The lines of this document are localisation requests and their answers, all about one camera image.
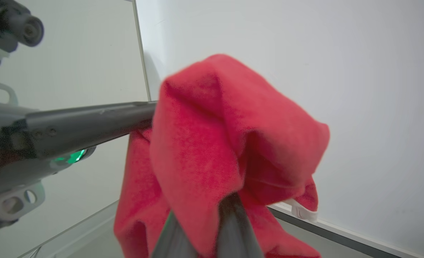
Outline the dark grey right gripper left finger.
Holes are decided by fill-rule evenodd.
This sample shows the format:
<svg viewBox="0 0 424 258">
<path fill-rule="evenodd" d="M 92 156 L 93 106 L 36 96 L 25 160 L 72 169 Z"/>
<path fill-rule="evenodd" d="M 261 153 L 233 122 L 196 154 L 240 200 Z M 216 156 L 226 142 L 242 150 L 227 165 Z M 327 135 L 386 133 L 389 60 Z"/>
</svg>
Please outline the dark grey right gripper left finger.
<svg viewBox="0 0 424 258">
<path fill-rule="evenodd" d="M 151 258 L 198 258 L 198 253 L 172 211 L 167 217 Z"/>
</svg>

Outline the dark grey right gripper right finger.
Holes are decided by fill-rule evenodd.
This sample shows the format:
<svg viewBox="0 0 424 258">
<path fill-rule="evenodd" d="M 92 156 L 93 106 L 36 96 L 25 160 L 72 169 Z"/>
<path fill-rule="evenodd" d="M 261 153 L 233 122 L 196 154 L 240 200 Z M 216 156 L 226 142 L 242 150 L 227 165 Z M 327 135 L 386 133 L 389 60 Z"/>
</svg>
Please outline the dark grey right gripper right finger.
<svg viewBox="0 0 424 258">
<path fill-rule="evenodd" d="M 221 201 L 219 216 L 217 258 L 264 258 L 238 193 Z"/>
</svg>

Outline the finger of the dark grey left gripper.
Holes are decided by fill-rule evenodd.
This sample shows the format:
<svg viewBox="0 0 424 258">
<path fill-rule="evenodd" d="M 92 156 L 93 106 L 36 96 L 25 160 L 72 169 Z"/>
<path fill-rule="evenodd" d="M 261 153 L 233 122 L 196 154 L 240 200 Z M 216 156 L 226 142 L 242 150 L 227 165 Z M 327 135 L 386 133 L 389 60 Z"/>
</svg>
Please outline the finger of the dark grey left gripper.
<svg viewBox="0 0 424 258">
<path fill-rule="evenodd" d="M 25 137 L 39 159 L 94 147 L 151 126 L 157 102 L 126 102 L 30 113 Z"/>
</svg>

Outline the grey white left gripper body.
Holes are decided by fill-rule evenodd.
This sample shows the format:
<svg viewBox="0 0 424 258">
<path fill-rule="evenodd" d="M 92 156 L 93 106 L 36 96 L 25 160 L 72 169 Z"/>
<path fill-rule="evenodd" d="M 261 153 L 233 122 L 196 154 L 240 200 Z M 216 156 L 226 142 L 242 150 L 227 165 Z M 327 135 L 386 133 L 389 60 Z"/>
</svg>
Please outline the grey white left gripper body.
<svg viewBox="0 0 424 258">
<path fill-rule="evenodd" d="M 0 229 L 11 226 L 46 198 L 41 180 L 90 157 L 96 147 L 42 154 L 37 140 L 56 139 L 58 129 L 42 126 L 47 112 L 18 106 L 12 88 L 0 83 Z"/>
</svg>

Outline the red clothing with white trim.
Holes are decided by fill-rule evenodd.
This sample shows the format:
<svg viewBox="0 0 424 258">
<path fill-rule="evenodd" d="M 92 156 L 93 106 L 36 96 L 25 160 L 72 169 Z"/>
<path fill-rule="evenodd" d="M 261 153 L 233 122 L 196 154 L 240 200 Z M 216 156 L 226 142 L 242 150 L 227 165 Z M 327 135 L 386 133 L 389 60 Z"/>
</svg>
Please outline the red clothing with white trim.
<svg viewBox="0 0 424 258">
<path fill-rule="evenodd" d="M 268 205 L 316 212 L 313 180 L 329 127 L 225 54 L 166 78 L 152 127 L 130 134 L 114 233 L 149 258 L 173 212 L 200 258 L 216 258 L 219 203 L 238 193 L 265 258 L 321 258 Z"/>
</svg>

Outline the white and black baseboard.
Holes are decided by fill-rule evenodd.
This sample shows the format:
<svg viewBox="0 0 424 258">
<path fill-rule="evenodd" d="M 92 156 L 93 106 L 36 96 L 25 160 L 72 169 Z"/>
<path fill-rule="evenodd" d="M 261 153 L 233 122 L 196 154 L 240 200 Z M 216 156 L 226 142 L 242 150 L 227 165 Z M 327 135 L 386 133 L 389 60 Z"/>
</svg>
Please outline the white and black baseboard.
<svg viewBox="0 0 424 258">
<path fill-rule="evenodd" d="M 323 220 L 312 223 L 299 219 L 292 215 L 291 206 L 285 203 L 270 205 L 269 209 L 277 219 L 284 221 L 286 224 L 362 253 L 363 258 L 424 258 L 423 255 L 365 237 Z"/>
</svg>

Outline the white wall box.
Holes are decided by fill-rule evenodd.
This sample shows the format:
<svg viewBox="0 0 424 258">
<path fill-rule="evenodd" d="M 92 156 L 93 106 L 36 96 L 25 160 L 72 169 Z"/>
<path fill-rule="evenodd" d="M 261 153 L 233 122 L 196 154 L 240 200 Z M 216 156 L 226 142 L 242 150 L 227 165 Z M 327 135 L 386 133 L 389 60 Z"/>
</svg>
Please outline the white wall box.
<svg viewBox="0 0 424 258">
<path fill-rule="evenodd" d="M 291 207 L 291 214 L 298 219 L 306 220 L 311 223 L 317 222 L 317 211 L 311 211 L 294 199 L 283 202 Z"/>
</svg>

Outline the grey metal partition post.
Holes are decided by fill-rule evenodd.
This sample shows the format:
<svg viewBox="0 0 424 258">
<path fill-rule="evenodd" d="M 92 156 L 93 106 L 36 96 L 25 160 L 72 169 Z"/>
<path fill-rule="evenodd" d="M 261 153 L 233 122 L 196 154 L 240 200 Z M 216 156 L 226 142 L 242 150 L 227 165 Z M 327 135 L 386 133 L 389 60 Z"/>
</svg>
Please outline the grey metal partition post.
<svg viewBox="0 0 424 258">
<path fill-rule="evenodd" d="M 152 101 L 151 91 L 150 91 L 150 87 L 149 87 L 148 73 L 147 73 L 145 57 L 144 57 L 144 49 L 143 49 L 143 43 L 142 43 L 142 35 L 141 35 L 140 22 L 139 22 L 139 16 L 138 16 L 137 2 L 136 2 L 136 0 L 130 0 L 130 1 L 132 2 L 132 5 L 133 5 L 133 14 L 134 14 L 134 19 L 135 19 L 136 33 L 137 33 L 137 39 L 138 39 L 139 52 L 140 52 L 140 57 L 141 57 L 142 70 L 143 70 L 143 75 L 144 75 L 147 98 L 148 98 L 148 101 Z"/>
</svg>

